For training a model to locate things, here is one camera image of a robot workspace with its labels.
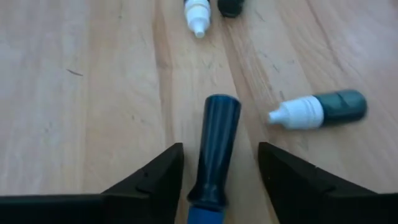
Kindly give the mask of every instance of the wood grain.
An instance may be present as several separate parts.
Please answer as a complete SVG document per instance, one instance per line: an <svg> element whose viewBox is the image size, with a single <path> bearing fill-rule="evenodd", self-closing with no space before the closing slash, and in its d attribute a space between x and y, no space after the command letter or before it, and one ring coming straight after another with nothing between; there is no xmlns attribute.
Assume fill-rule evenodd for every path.
<svg viewBox="0 0 398 224"><path fill-rule="evenodd" d="M371 190L398 191L398 1L250 0L237 19L211 6L198 40L182 1L1 1L0 194L100 192L183 142L176 222L185 223L213 93L243 104L226 223L277 223L259 141ZM264 124L281 101L344 88L366 95L363 122Z"/></svg>

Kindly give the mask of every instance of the blue handle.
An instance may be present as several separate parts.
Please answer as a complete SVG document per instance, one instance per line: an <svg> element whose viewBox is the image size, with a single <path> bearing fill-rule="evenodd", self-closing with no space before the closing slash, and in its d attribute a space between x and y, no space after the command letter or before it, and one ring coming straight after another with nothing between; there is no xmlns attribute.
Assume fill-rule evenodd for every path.
<svg viewBox="0 0 398 224"><path fill-rule="evenodd" d="M241 104L232 96L206 99L197 182L188 194L194 207L221 212L227 205L224 186L240 113Z"/></svg>

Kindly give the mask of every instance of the white bottle cap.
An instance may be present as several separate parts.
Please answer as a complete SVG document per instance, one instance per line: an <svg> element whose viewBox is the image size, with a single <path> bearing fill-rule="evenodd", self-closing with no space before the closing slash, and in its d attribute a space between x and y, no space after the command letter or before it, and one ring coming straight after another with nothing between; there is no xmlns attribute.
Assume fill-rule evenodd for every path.
<svg viewBox="0 0 398 224"><path fill-rule="evenodd" d="M207 0L187 0L185 2L185 17L188 27L198 38L203 38L210 26L211 9Z"/></svg>
<svg viewBox="0 0 398 224"><path fill-rule="evenodd" d="M287 129L319 128L323 123L323 108L314 96L285 101L268 116L269 124L282 124Z"/></svg>

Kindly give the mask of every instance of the black plastic piece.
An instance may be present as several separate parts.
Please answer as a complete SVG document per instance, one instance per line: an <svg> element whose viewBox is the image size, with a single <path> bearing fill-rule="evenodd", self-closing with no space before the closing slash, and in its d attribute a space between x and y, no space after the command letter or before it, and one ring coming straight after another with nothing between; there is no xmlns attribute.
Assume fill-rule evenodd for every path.
<svg viewBox="0 0 398 224"><path fill-rule="evenodd" d="M243 10L244 0L218 0L218 10L223 17L235 18Z"/></svg>
<svg viewBox="0 0 398 224"><path fill-rule="evenodd" d="M259 168L281 224L398 223L398 194L377 194L267 142Z"/></svg>
<svg viewBox="0 0 398 224"><path fill-rule="evenodd" d="M227 205L224 187L240 112L241 104L232 96L206 99L197 182L188 194L196 207L221 211Z"/></svg>
<svg viewBox="0 0 398 224"><path fill-rule="evenodd" d="M0 197L0 223L174 224L182 171L176 143L102 194Z"/></svg>
<svg viewBox="0 0 398 224"><path fill-rule="evenodd" d="M314 97L323 108L322 126L359 121L365 117L368 110L365 97L357 90L341 90Z"/></svg>

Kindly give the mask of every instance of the dropper bottle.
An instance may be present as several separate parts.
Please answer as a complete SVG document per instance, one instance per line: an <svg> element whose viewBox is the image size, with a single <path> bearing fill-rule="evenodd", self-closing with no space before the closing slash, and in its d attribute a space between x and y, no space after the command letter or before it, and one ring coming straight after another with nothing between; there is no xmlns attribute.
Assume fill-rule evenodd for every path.
<svg viewBox="0 0 398 224"><path fill-rule="evenodd" d="M203 38L210 26L211 9L209 0L184 0L184 13L189 29L195 37Z"/></svg>
<svg viewBox="0 0 398 224"><path fill-rule="evenodd" d="M287 129L315 129L363 119L368 110L365 97L356 90L304 96L282 102L268 115L269 124Z"/></svg>

